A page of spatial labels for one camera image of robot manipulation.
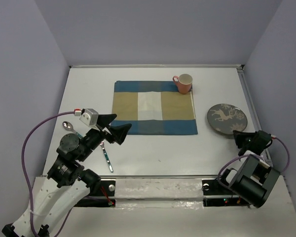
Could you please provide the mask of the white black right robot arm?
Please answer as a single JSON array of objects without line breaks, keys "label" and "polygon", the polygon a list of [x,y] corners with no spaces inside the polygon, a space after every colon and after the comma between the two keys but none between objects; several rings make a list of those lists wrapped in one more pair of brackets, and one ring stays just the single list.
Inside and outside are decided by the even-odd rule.
[{"label": "white black right robot arm", "polygon": [[262,130],[256,132],[233,131],[238,157],[225,164],[217,175],[217,188],[221,193],[231,191],[250,205],[260,208],[272,192],[280,171],[261,156],[272,145],[274,137]]}]

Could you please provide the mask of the grey plate with deer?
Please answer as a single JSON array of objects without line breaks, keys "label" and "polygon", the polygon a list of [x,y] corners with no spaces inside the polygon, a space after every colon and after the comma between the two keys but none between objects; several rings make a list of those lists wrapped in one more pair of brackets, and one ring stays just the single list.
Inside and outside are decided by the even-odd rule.
[{"label": "grey plate with deer", "polygon": [[233,131],[243,132],[248,119],[244,112],[231,104],[213,105],[207,112],[210,127],[223,135],[232,135]]}]

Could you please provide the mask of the blue beige checked cloth placemat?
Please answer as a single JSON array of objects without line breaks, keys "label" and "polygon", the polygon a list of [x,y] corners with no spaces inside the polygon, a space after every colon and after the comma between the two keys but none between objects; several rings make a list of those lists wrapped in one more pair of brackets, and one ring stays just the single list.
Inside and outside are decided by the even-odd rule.
[{"label": "blue beige checked cloth placemat", "polygon": [[130,123],[130,135],[196,135],[193,93],[170,81],[116,81],[112,126]]}]

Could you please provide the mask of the fork with green handle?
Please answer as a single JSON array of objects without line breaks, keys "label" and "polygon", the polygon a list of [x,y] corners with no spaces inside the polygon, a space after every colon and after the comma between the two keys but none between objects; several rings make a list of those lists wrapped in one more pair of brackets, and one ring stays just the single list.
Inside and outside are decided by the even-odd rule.
[{"label": "fork with green handle", "polygon": [[109,156],[108,156],[108,154],[107,154],[107,151],[106,151],[106,149],[105,149],[104,141],[101,142],[100,147],[102,148],[102,151],[103,151],[103,154],[104,154],[104,156],[105,156],[105,159],[106,159],[106,162],[107,162],[108,168],[109,168],[110,172],[113,173],[114,170],[113,170],[113,167],[112,167],[111,161],[110,161],[110,159],[109,159]]}]

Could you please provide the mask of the spoon with green handle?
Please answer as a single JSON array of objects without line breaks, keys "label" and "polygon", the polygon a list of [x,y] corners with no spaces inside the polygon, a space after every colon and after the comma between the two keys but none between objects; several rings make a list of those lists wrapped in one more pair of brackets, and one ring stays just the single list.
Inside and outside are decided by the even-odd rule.
[{"label": "spoon with green handle", "polygon": [[70,122],[68,122],[68,121],[63,121],[63,122],[62,122],[62,127],[63,127],[66,131],[69,131],[69,132],[71,132],[71,133],[74,133],[74,134],[77,135],[80,139],[83,138],[83,136],[82,136],[80,133],[78,133],[78,132],[74,129],[73,125],[72,125]]}]

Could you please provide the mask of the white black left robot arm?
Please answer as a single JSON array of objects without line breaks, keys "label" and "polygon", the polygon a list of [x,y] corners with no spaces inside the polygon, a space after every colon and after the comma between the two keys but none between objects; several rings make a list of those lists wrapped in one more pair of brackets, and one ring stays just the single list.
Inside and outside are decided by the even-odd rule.
[{"label": "white black left robot arm", "polygon": [[111,126],[116,114],[100,115],[94,109],[75,109],[57,114],[74,115],[89,127],[81,136],[77,132],[64,135],[57,148],[57,158],[36,195],[25,168],[25,148],[33,131],[27,135],[21,150],[23,173],[29,189],[29,205],[11,224],[3,227],[6,237],[48,237],[60,220],[66,221],[72,208],[101,188],[101,178],[81,163],[104,141],[121,145],[132,125]]}]

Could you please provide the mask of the pink ceramic mug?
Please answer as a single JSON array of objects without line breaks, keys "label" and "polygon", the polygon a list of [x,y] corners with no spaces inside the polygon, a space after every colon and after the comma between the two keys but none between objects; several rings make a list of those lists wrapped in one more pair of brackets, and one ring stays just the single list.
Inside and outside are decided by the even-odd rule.
[{"label": "pink ceramic mug", "polygon": [[172,80],[181,94],[187,94],[192,88],[193,78],[189,74],[173,76]]}]

